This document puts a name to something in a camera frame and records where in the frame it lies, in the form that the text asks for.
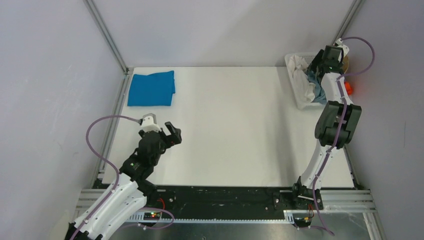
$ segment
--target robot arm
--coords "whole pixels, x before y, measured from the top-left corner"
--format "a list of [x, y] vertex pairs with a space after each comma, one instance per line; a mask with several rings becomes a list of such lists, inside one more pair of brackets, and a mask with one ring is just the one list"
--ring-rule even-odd
[[[315, 151], [306, 170], [293, 186], [293, 193], [297, 198], [308, 201], [314, 200], [312, 191], [319, 191], [321, 188], [323, 174], [333, 157], [344, 144], [352, 140], [362, 111], [361, 107], [354, 105], [348, 97], [342, 76], [342, 60], [349, 48], [341, 45], [340, 40], [336, 41], [336, 44], [339, 46], [328, 45], [325, 50], [321, 50], [308, 67], [315, 73], [327, 98], [327, 104], [315, 126]], [[345, 105], [345, 114], [341, 119]]]
[[69, 224], [65, 240], [72, 240], [81, 224], [74, 240], [108, 240], [125, 220], [146, 205], [156, 190], [156, 186], [146, 179], [166, 149], [181, 143], [181, 130], [166, 122], [171, 133], [166, 135], [152, 113], [143, 116], [140, 124], [141, 140], [119, 169], [118, 183], [114, 181], [86, 212]]

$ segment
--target white table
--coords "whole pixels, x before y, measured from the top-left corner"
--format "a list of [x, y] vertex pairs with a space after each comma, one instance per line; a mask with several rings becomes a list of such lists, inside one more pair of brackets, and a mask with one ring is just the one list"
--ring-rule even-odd
[[[324, 107], [296, 108], [285, 67], [137, 67], [133, 72], [170, 70], [176, 87], [172, 106], [128, 107], [125, 99], [121, 113], [133, 118], [154, 113], [164, 129], [171, 121], [182, 131], [182, 143], [162, 155], [149, 181], [257, 187], [296, 182], [314, 151], [314, 129]], [[109, 154], [118, 168], [138, 146], [139, 128], [119, 121]], [[107, 166], [102, 182], [114, 179]], [[322, 186], [354, 186], [343, 151], [334, 157]]]

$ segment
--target gray wall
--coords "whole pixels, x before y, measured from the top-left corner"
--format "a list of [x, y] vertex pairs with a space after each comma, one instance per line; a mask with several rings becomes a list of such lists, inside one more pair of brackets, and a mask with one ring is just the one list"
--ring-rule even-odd
[[[368, 72], [349, 78], [362, 116], [350, 144], [361, 182], [371, 189], [389, 239], [423, 239], [424, 1], [367, 1], [346, 36], [375, 47]], [[346, 42], [351, 71], [370, 50]]]
[[330, 43], [353, 0], [96, 0], [131, 67], [285, 66]]
[[123, 74], [82, 0], [0, 1], [0, 55], [0, 238], [45, 240], [73, 216], [95, 165], [87, 127]]

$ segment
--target blue fabric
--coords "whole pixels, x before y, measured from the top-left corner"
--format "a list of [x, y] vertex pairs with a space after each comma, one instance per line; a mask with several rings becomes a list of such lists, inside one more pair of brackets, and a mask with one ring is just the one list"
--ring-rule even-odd
[[315, 77], [315, 74], [312, 71], [307, 71], [307, 80], [311, 83], [315, 84], [315, 99], [312, 101], [313, 103], [320, 103], [320, 104], [327, 104], [327, 98], [326, 98], [326, 92], [321, 87], [321, 84], [318, 82], [317, 78]]
[[134, 74], [129, 87], [128, 106], [171, 106], [175, 93], [174, 71], [150, 75]]

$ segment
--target white plastic bin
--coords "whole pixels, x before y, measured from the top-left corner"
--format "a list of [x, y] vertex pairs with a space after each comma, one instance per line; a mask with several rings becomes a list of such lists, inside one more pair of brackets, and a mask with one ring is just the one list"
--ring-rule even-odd
[[[284, 56], [286, 66], [289, 64], [290, 57], [293, 55], [297, 55], [299, 57], [304, 58], [307, 64], [310, 64], [312, 60], [314, 60], [315, 56], [317, 55], [317, 52], [296, 52], [296, 53], [287, 54], [286, 56]], [[293, 89], [294, 99], [296, 100], [296, 105], [298, 109], [302, 110], [306, 107], [323, 106], [319, 102], [310, 102], [310, 103], [301, 102], [299, 96], [297, 95], [298, 91], [295, 90], [296, 85], [295, 85], [295, 80], [292, 77], [293, 72], [290, 69], [287, 69], [287, 71], [288, 71], [288, 77], [290, 78], [291, 88]]]

